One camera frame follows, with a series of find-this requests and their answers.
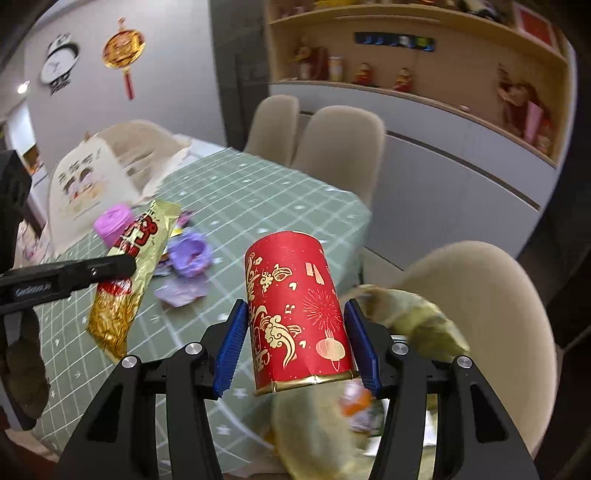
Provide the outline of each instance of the dining table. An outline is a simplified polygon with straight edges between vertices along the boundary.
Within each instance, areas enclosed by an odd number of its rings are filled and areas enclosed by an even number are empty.
[[[358,283],[361,248],[371,214],[359,198],[298,170],[195,140],[178,170],[167,176],[157,198],[193,212],[190,226],[213,250],[209,293],[183,307],[154,295],[165,277],[153,277],[129,331],[128,353],[142,361],[166,358],[206,328],[222,322],[246,295],[244,255],[257,239],[284,230],[308,233],[323,246],[337,294]],[[145,206],[136,208],[141,213]],[[52,261],[106,255],[93,232]],[[51,384],[49,401],[33,435],[60,454],[78,421],[114,368],[86,333],[95,286],[36,307],[41,354]],[[207,401],[207,416],[222,471],[233,472],[272,451],[262,425],[269,398],[254,397],[251,344],[246,336],[230,389]],[[170,478],[165,396],[156,402],[156,442],[161,478]]]

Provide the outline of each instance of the gold snack bag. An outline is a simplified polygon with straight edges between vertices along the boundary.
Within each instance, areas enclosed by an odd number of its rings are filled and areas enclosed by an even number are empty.
[[[107,254],[129,254],[135,258],[136,265],[131,278],[96,286],[95,302],[86,326],[96,344],[116,361],[127,355],[127,333],[180,213],[180,206],[175,203],[153,201]]]

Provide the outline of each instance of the red cylindrical container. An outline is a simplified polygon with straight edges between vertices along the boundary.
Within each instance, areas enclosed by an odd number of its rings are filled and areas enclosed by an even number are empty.
[[[353,378],[320,242],[306,233],[273,233],[247,250],[245,268],[254,394]]]

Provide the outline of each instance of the red tassel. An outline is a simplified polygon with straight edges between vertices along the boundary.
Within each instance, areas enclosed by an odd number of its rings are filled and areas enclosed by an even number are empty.
[[[135,98],[134,95],[134,86],[131,83],[131,75],[129,72],[123,72],[123,78],[125,80],[125,91],[127,92],[127,98],[131,101]]]

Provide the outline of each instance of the firework pattern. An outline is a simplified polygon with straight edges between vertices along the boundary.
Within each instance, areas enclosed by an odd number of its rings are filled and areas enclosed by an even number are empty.
[[[343,328],[339,301],[336,299],[334,290],[328,292],[310,288],[302,300],[302,305],[308,321],[320,330],[329,330],[334,333]]]

